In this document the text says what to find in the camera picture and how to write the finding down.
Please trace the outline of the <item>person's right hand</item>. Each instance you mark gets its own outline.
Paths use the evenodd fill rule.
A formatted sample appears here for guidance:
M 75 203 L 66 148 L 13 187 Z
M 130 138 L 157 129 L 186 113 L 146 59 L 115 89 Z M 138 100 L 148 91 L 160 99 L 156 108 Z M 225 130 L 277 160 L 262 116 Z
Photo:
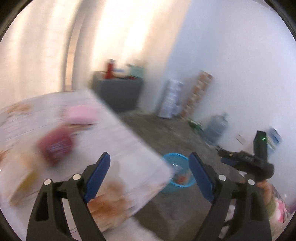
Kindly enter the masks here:
M 257 182 L 257 187 L 261 190 L 264 205 L 269 217 L 271 217 L 276 210 L 276 201 L 273 194 L 273 186 L 266 180 Z

